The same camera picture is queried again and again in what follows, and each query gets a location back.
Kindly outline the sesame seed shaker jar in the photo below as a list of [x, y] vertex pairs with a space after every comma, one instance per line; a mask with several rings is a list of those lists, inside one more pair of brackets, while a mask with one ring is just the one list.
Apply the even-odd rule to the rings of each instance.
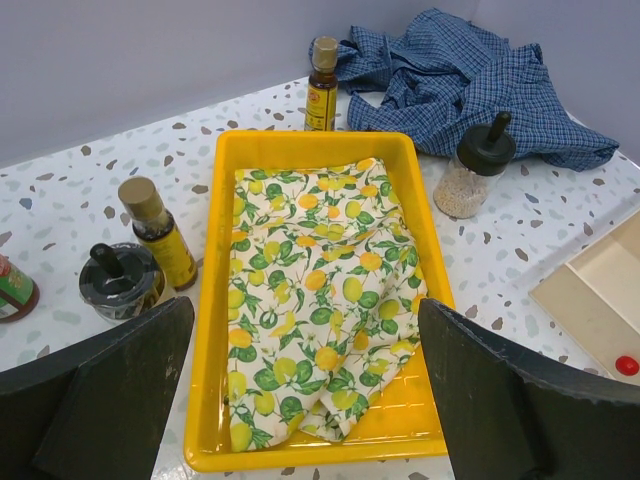
[[446, 215], [471, 218], [485, 203], [516, 153], [507, 132], [511, 114], [499, 112], [491, 124], [475, 124], [464, 133], [433, 192], [435, 205]]

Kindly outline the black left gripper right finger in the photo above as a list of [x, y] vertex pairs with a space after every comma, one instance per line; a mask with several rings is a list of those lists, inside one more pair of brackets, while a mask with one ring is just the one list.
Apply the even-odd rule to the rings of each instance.
[[418, 323], [456, 478], [638, 478], [637, 386], [547, 358], [435, 299]]

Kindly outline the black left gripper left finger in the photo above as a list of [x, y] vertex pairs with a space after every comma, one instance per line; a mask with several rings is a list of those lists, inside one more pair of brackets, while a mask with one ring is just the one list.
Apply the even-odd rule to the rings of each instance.
[[194, 318], [172, 298], [2, 372], [2, 478], [150, 478]]

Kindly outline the yellow label oil bottle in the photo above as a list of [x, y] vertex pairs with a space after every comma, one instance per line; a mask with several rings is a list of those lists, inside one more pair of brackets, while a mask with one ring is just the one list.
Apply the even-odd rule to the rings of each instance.
[[337, 104], [338, 42], [333, 37], [320, 36], [314, 39], [311, 48], [312, 73], [308, 78], [305, 107], [305, 129], [307, 131], [333, 131]]

